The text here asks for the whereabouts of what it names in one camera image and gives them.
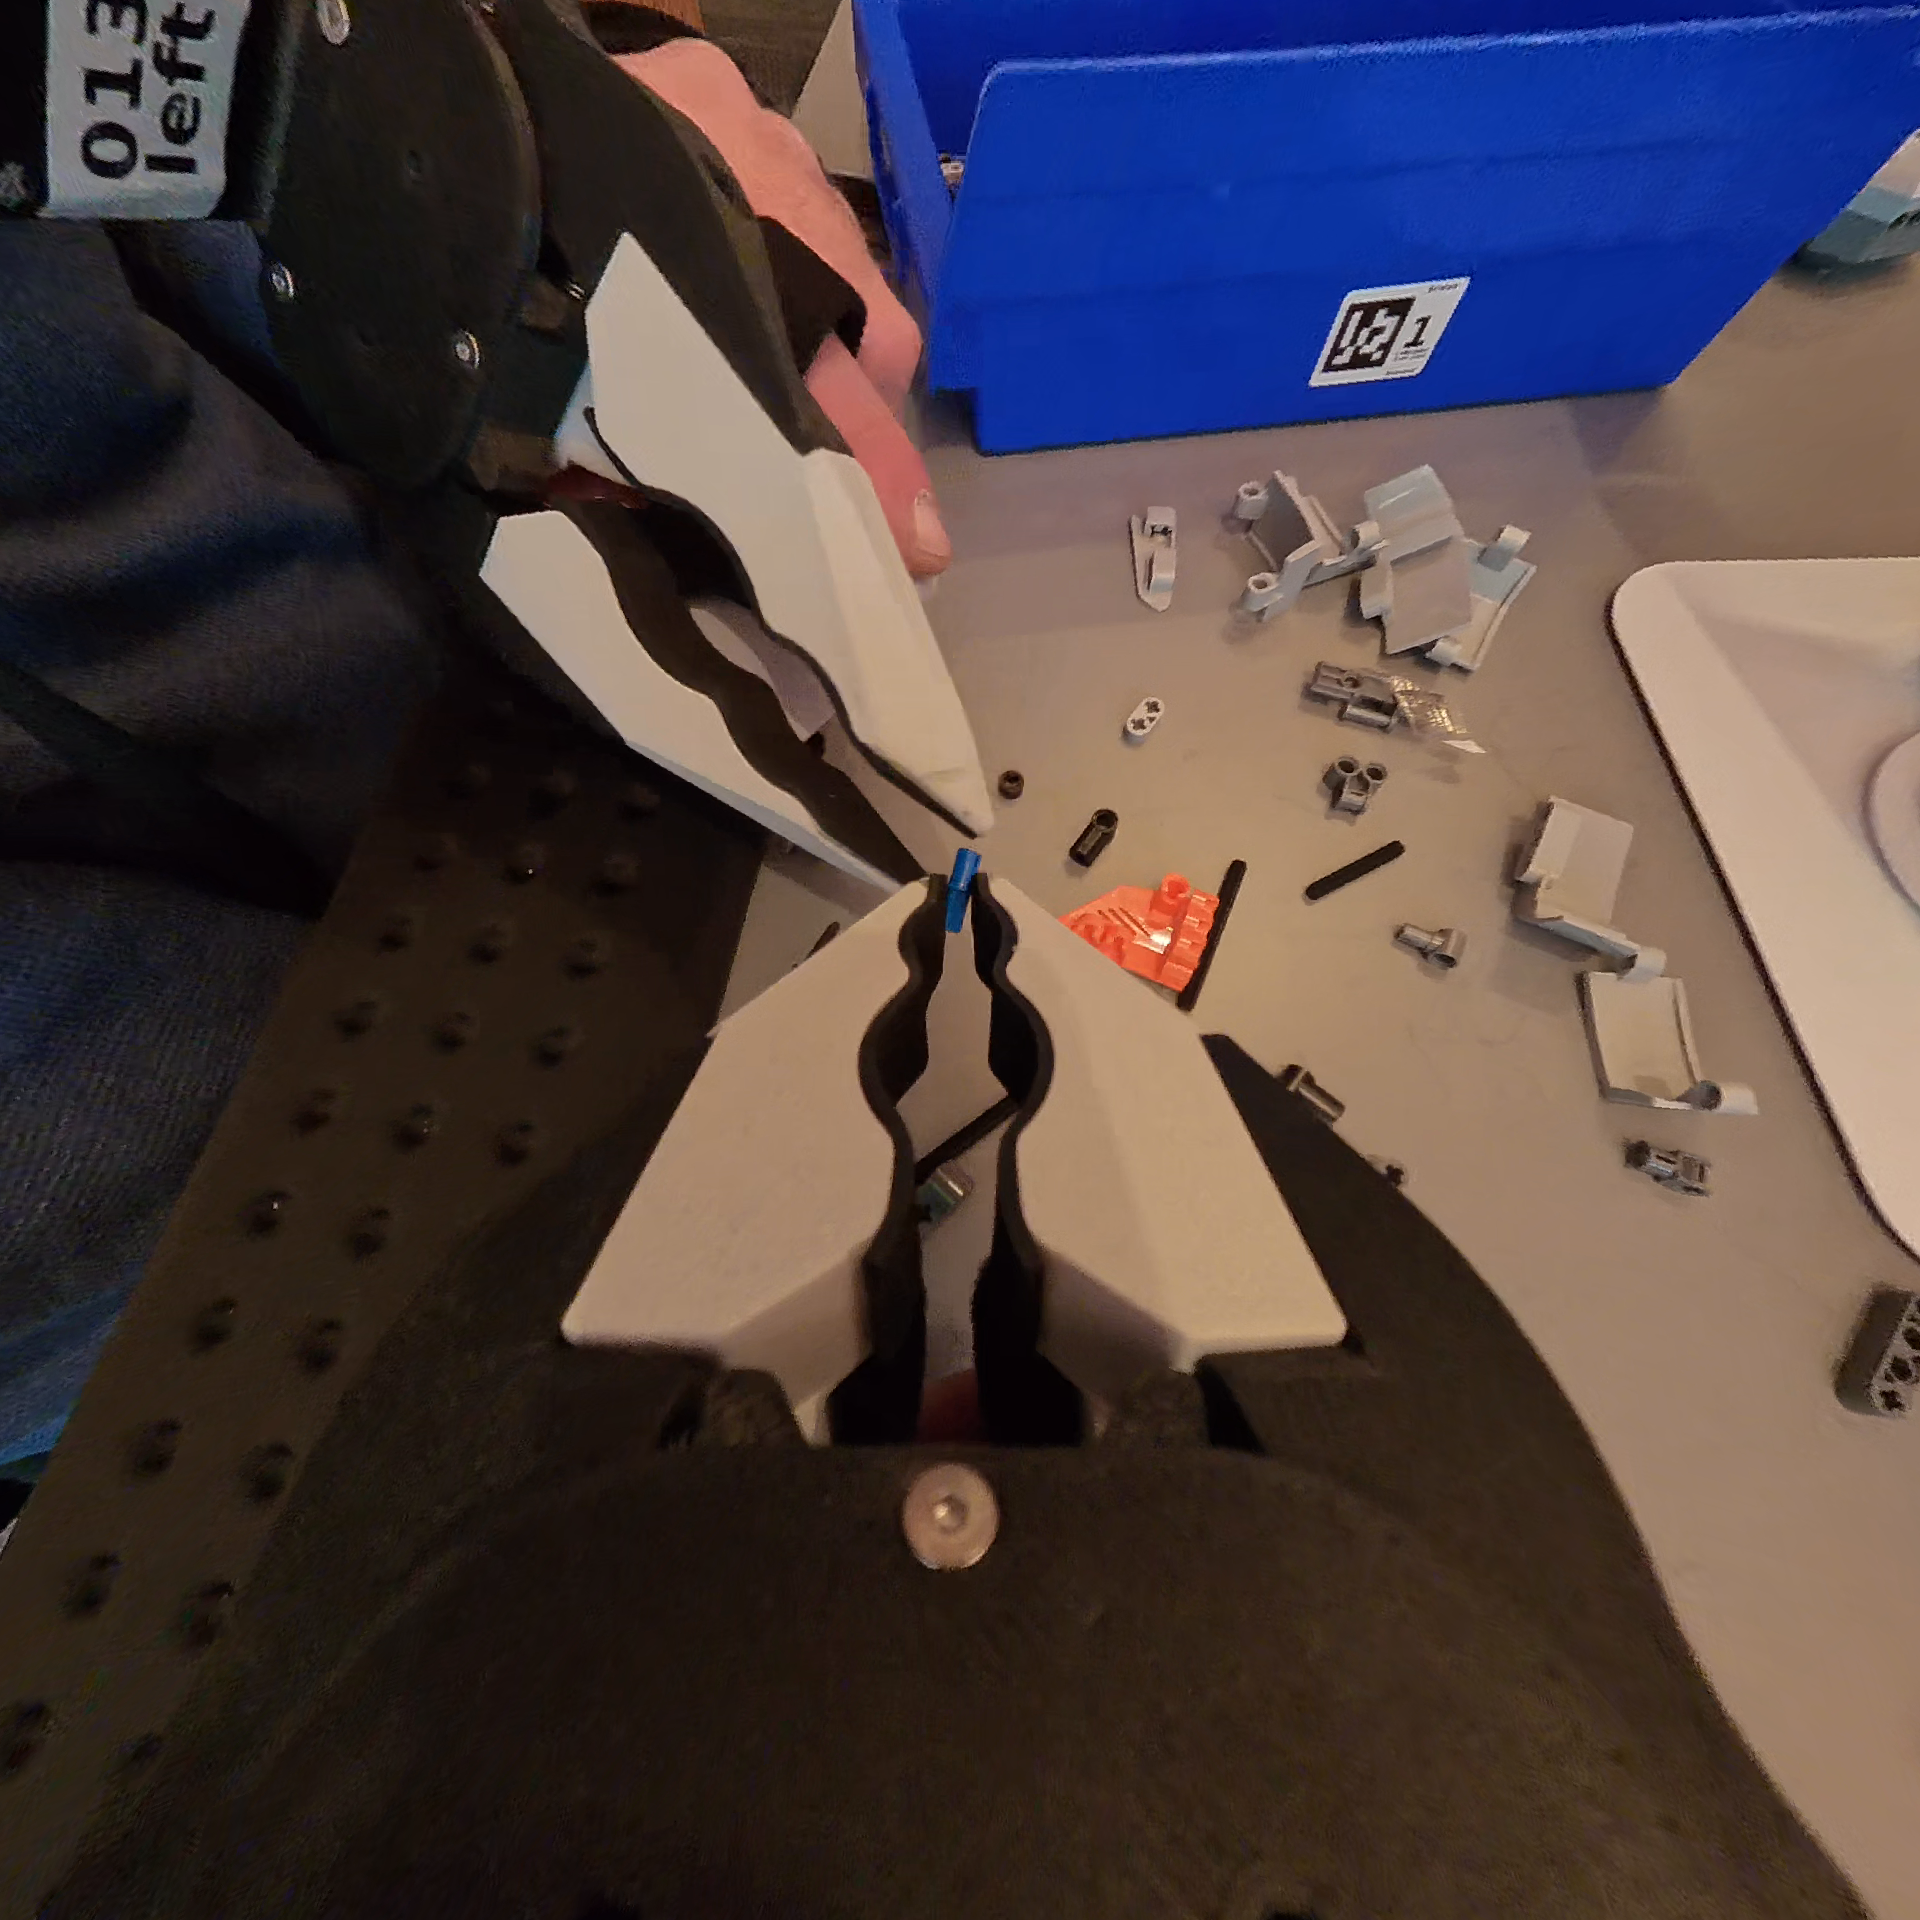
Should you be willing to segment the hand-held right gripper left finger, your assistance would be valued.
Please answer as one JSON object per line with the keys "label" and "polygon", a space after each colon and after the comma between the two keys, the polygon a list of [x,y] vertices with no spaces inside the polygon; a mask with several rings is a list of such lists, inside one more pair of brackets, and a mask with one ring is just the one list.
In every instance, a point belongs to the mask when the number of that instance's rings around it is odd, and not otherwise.
{"label": "hand-held right gripper left finger", "polygon": [[563,1315],[583,1350],[773,1379],[822,1445],[836,1388],[924,1307],[913,1149],[947,879],[886,895],[727,1015]]}

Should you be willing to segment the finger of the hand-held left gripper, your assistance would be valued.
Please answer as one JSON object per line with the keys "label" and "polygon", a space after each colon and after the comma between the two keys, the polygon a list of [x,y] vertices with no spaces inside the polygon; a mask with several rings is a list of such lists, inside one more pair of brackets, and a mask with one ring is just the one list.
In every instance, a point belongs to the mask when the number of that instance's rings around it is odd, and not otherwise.
{"label": "finger of the hand-held left gripper", "polygon": [[633,516],[504,516],[483,586],[636,754],[880,889],[919,876],[849,778],[788,727],[775,685],[712,647]]}
{"label": "finger of the hand-held left gripper", "polygon": [[759,623],[801,659],[875,773],[951,827],[991,827],[969,716],[871,478],[798,447],[630,233],[585,308],[591,433],[628,487],[702,516]]}

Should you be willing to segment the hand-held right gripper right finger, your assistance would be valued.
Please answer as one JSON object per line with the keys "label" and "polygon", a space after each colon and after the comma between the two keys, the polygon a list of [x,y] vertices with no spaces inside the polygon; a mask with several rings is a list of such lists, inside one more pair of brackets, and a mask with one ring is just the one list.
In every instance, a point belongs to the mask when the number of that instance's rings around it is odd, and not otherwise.
{"label": "hand-held right gripper right finger", "polygon": [[999,1134],[972,1302],[997,1445],[1075,1445],[1157,1377],[1333,1350],[1347,1315],[1205,1038],[1007,879],[975,879]]}

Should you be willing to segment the blue tagged plastic bin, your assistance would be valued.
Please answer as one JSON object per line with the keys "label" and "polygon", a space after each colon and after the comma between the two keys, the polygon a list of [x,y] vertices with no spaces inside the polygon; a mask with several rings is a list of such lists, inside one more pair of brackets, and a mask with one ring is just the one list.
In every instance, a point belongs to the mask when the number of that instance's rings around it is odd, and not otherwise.
{"label": "blue tagged plastic bin", "polygon": [[1916,4],[855,4],[987,453],[1651,390],[1916,130]]}

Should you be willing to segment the person's left hand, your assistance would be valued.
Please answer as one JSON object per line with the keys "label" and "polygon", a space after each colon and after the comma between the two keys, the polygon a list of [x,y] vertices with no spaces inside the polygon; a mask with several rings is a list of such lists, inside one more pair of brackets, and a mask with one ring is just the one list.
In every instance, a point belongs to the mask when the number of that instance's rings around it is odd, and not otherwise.
{"label": "person's left hand", "polygon": [[661,103],[684,111],[717,149],[751,211],[769,217],[821,259],[864,307],[859,345],[821,342],[804,371],[806,390],[871,478],[907,573],[937,578],[952,561],[927,469],[904,430],[904,402],[921,363],[921,331],[873,260],[853,205],[817,155],[707,38],[672,38],[616,66]]}

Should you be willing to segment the long black axle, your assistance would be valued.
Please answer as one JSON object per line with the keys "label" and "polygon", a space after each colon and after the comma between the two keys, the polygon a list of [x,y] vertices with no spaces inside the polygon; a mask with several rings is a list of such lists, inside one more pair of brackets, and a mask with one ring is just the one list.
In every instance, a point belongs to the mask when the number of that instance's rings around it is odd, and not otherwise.
{"label": "long black axle", "polygon": [[1001,1099],[990,1103],[987,1110],[981,1110],[972,1121],[961,1123],[916,1162],[916,1185],[929,1179],[948,1162],[959,1162],[974,1146],[981,1146],[982,1141],[993,1137],[1014,1113],[1016,1102],[1003,1094]]}

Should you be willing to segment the large orange wedge panel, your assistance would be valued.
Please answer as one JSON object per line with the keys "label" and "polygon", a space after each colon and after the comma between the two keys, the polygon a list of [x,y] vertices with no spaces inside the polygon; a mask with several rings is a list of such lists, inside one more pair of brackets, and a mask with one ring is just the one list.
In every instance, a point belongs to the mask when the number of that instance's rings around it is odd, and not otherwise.
{"label": "large orange wedge panel", "polygon": [[1153,887],[1117,885],[1060,922],[1121,971],[1179,993],[1201,950],[1212,907],[1212,892],[1169,871]]}

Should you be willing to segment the blue denim trouser leg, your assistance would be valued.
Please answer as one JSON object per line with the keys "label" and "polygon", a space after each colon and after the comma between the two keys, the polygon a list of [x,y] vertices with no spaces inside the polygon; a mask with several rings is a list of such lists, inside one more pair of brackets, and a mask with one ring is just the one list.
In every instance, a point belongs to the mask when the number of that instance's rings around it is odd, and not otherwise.
{"label": "blue denim trouser leg", "polygon": [[53,1449],[307,914],[14,719],[56,697],[336,879],[433,663],[233,225],[4,221],[1,1436]]}

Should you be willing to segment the light grey curved panel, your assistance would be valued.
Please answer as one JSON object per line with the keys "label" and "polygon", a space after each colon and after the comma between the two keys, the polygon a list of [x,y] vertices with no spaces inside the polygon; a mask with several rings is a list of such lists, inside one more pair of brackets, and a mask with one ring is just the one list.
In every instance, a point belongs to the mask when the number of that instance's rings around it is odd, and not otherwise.
{"label": "light grey curved panel", "polygon": [[1753,1087],[1699,1061],[1679,979],[1588,970],[1574,982],[1601,1097],[1660,1113],[1759,1113]]}

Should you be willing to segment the light grey box panel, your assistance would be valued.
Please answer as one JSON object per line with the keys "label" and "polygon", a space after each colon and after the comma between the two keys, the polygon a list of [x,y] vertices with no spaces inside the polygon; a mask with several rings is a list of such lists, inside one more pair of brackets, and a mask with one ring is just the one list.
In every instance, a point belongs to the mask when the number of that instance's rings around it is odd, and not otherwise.
{"label": "light grey box panel", "polygon": [[1629,823],[1547,797],[1511,871],[1513,918],[1596,955],[1625,981],[1663,975],[1663,950],[1616,923],[1631,843]]}

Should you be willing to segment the small clear plastic bag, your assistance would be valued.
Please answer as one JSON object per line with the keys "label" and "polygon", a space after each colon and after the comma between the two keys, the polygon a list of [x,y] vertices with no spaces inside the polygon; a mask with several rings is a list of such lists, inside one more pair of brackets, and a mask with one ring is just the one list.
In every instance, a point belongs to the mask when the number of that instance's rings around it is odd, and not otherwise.
{"label": "small clear plastic bag", "polygon": [[1443,691],[1404,675],[1384,675],[1395,695],[1396,722],[1422,742],[1444,751],[1481,757],[1481,742],[1459,722]]}

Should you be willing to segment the pile of light grey panels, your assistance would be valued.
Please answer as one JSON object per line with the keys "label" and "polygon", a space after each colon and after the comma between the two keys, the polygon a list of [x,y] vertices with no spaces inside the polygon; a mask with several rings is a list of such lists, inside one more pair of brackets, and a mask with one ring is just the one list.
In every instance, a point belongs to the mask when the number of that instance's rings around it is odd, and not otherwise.
{"label": "pile of light grey panels", "polygon": [[1260,561],[1238,614],[1277,617],[1307,589],[1350,586],[1383,659],[1422,659],[1459,675],[1484,668],[1535,572],[1528,530],[1505,523],[1493,539],[1470,537],[1430,467],[1369,487],[1347,533],[1291,475],[1272,471],[1236,487],[1232,525]]}

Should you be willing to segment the dark grey short beam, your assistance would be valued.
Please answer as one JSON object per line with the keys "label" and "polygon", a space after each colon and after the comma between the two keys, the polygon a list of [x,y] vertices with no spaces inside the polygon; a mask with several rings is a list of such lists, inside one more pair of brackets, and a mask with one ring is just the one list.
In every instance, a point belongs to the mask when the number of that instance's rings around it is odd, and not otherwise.
{"label": "dark grey short beam", "polygon": [[1832,1377],[1836,1402],[1863,1417],[1899,1420],[1918,1395],[1918,1291],[1875,1287]]}

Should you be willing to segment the grey block piece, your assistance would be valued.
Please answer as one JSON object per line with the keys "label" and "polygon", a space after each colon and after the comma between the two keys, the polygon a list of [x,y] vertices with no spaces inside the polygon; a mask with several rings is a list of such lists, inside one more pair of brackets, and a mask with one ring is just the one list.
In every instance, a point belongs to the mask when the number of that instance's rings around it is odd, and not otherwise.
{"label": "grey block piece", "polygon": [[1817,236],[1791,253],[1808,271],[1878,267],[1918,251],[1918,138],[1909,138]]}

